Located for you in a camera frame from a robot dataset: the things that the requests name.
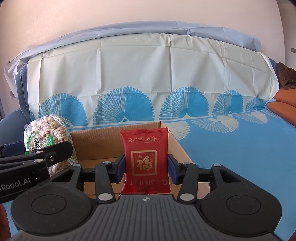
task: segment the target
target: circular pad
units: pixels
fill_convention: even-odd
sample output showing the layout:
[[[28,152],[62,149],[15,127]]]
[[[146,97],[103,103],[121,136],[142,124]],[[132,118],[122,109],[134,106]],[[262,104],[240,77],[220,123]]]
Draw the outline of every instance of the circular pad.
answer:
[[[66,199],[61,196],[44,195],[33,201],[32,208],[39,214],[50,215],[62,211],[66,205]]]
[[[259,211],[260,202],[248,195],[236,195],[228,198],[226,205],[230,211],[241,214],[251,215]]]

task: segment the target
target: bed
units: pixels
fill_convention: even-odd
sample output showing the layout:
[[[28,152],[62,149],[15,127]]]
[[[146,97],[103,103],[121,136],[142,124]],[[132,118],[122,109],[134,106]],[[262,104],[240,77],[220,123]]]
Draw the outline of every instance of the bed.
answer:
[[[225,28],[126,23],[25,51],[5,75],[27,123],[46,114],[71,131],[164,121],[199,167],[220,163],[273,194],[283,208],[276,234],[288,240],[296,129],[266,108],[279,83],[260,47]]]

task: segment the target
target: white bedsheet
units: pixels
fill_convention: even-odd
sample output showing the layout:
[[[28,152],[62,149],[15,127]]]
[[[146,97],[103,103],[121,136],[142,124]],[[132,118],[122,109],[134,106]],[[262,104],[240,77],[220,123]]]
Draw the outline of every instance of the white bedsheet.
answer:
[[[279,90],[263,54],[201,37],[129,34],[59,47],[28,62],[31,118],[73,128],[256,110]]]

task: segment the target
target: white fan pattern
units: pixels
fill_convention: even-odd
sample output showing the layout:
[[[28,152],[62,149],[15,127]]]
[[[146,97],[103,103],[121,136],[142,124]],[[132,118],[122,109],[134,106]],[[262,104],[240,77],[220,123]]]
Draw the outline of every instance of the white fan pattern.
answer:
[[[260,111],[253,111],[250,113],[239,113],[236,114],[238,118],[242,118],[245,121],[256,123],[256,124],[266,124],[268,119],[265,114]]]
[[[238,129],[239,122],[232,115],[217,116],[217,118],[203,118],[191,120],[193,124],[214,132],[233,132]]]
[[[269,110],[267,110],[267,109],[265,109],[265,110],[261,110],[261,112],[263,112],[264,114],[267,114],[267,115],[269,115],[269,116],[272,116],[272,117],[274,117],[274,118],[277,118],[277,119],[280,118],[278,115],[272,113],[271,111],[269,111]]]
[[[165,125],[178,141],[185,138],[190,132],[190,126],[187,121],[171,122]]]

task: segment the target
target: open cardboard box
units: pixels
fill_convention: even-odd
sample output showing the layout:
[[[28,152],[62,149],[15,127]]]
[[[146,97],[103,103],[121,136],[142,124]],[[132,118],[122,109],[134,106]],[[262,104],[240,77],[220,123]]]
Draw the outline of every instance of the open cardboard box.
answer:
[[[150,122],[137,125],[73,131],[71,132],[71,136],[78,162],[83,168],[91,168],[103,161],[115,161],[124,152],[120,135],[121,130],[155,129],[162,127],[167,126],[163,122]],[[169,132],[168,136],[168,154],[172,154],[179,163],[192,162],[171,132]],[[177,198],[181,185],[175,185],[170,178],[169,180],[171,194]],[[121,193],[122,181],[119,184],[112,183],[112,187],[116,198],[118,198]],[[89,197],[95,198],[94,183],[84,183],[83,191]],[[197,198],[203,198],[209,191],[208,183],[199,183]]]

